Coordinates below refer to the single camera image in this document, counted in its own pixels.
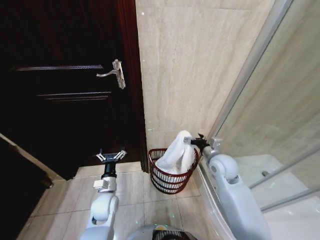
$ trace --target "robotic hand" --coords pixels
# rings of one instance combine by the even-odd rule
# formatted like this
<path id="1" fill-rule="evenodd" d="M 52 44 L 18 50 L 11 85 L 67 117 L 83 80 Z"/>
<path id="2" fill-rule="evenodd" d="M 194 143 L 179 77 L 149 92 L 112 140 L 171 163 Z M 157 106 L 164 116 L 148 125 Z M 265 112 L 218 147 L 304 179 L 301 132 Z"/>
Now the robotic hand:
<path id="1" fill-rule="evenodd" d="M 242 181 L 237 162 L 220 153 L 222 139 L 212 138 L 207 143 L 203 135 L 199 136 L 185 137 L 184 142 L 199 147 L 205 157 L 217 183 L 217 196 L 233 235 L 238 240 L 270 240 L 267 222 L 250 189 Z"/>
<path id="2" fill-rule="evenodd" d="M 119 199 L 116 196 L 116 163 L 126 154 L 126 151 L 121 150 L 109 154 L 102 154 L 100 151 L 96 155 L 105 164 L 101 180 L 93 183 L 93 187 L 101 194 L 91 205 L 89 221 L 80 240 L 114 239 L 114 223 L 119 206 Z"/>

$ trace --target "beige floor tile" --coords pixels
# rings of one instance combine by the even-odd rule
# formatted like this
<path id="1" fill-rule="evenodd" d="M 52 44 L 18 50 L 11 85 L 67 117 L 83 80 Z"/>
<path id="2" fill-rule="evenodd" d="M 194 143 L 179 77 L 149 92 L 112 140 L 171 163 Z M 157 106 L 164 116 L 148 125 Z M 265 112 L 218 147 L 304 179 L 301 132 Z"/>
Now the beige floor tile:
<path id="1" fill-rule="evenodd" d="M 89 176 L 83 178 L 83 185 L 76 201 L 74 211 L 88 210 L 91 204 L 98 197 L 98 191 L 93 188 L 94 181 L 99 180 L 100 176 Z"/>
<path id="2" fill-rule="evenodd" d="M 160 192 L 158 189 L 156 189 L 150 180 L 150 175 L 147 173 L 143 173 L 143 187 L 144 187 L 143 194 L 144 194 L 145 203 L 177 198 L 175 194 L 164 194 Z"/>
<path id="3" fill-rule="evenodd" d="M 84 178 L 75 178 L 69 181 L 56 181 L 36 215 L 66 213 L 74 210 L 80 194 Z"/>
<path id="4" fill-rule="evenodd" d="M 117 174 L 115 195 L 119 198 L 119 205 L 143 203 L 143 173 L 137 171 Z"/>
<path id="5" fill-rule="evenodd" d="M 81 166 L 79 167 L 75 177 L 101 176 L 104 174 L 104 171 L 105 165 Z M 115 165 L 115 171 L 117 174 L 141 172 L 141 163 L 139 161 L 120 162 Z"/>
<path id="6" fill-rule="evenodd" d="M 117 174 L 141 172 L 141 163 L 139 161 L 117 163 L 115 171 Z"/>
<path id="7" fill-rule="evenodd" d="M 105 165 L 81 166 L 75 177 L 101 176 L 105 172 Z"/>
<path id="8" fill-rule="evenodd" d="M 186 184 L 185 188 L 176 194 L 177 198 L 185 198 L 185 197 L 194 197 L 200 196 L 199 189 L 196 185 L 196 181 L 193 176 L 190 177 L 188 183 Z"/>
<path id="9" fill-rule="evenodd" d="M 169 225 L 183 229 L 177 199 L 144 203 L 145 224 Z"/>
<path id="10" fill-rule="evenodd" d="M 62 240 L 71 213 L 35 216 L 23 240 Z"/>
<path id="11" fill-rule="evenodd" d="M 144 225 L 144 204 L 119 206 L 115 214 L 114 239 L 126 240 L 137 228 Z"/>
<path id="12" fill-rule="evenodd" d="M 183 229 L 203 239 L 220 239 L 201 196 L 178 198 Z"/>
<path id="13" fill-rule="evenodd" d="M 63 240 L 79 240 L 85 231 L 90 217 L 90 210 L 74 211 L 71 214 Z"/>
<path id="14" fill-rule="evenodd" d="M 50 189 L 46 189 L 44 191 L 44 193 L 42 194 L 41 198 L 39 199 L 37 205 L 35 206 L 35 208 L 33 209 L 33 212 L 31 213 L 30 217 L 33 217 L 37 214 L 37 212 L 39 211 L 42 203 L 44 202 L 45 198 L 47 197 L 48 195 L 48 192 L 49 192 Z"/>
<path id="15" fill-rule="evenodd" d="M 31 225 L 31 222 L 34 218 L 33 217 L 29 217 L 28 220 L 26 221 L 24 227 L 21 229 L 19 236 L 16 238 L 16 240 L 22 240 L 24 239 L 24 236 L 29 228 L 29 226 Z"/>

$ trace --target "white towel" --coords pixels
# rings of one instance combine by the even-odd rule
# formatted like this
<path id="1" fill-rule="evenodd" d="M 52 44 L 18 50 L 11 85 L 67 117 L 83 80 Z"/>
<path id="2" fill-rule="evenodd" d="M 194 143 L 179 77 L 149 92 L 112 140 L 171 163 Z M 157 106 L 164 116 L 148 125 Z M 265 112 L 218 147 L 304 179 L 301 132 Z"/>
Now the white towel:
<path id="1" fill-rule="evenodd" d="M 195 153 L 193 147 L 184 142 L 185 137 L 192 136 L 185 130 L 178 133 L 164 155 L 155 162 L 159 169 L 169 174 L 184 174 L 190 169 Z"/>

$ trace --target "laundry basket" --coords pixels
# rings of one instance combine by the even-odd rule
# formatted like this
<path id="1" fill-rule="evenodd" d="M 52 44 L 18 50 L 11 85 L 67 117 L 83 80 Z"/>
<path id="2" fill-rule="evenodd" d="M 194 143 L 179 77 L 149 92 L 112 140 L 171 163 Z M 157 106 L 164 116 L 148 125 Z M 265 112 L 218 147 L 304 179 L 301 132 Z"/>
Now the laundry basket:
<path id="1" fill-rule="evenodd" d="M 161 158 L 166 148 L 151 149 L 149 151 L 150 178 L 152 184 L 164 194 L 177 194 L 187 185 L 190 176 L 196 169 L 199 161 L 198 152 L 194 149 L 194 162 L 190 169 L 183 174 L 170 174 L 160 170 L 156 166 L 156 161 Z"/>

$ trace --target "glass shower door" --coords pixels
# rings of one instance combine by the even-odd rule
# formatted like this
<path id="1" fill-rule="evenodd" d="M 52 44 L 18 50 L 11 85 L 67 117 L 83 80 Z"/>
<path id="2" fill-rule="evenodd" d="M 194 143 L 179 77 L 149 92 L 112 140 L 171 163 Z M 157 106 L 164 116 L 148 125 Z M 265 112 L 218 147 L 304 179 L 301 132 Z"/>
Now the glass shower door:
<path id="1" fill-rule="evenodd" d="M 320 1 L 292 2 L 216 135 L 275 239 L 320 239 L 319 26 Z"/>

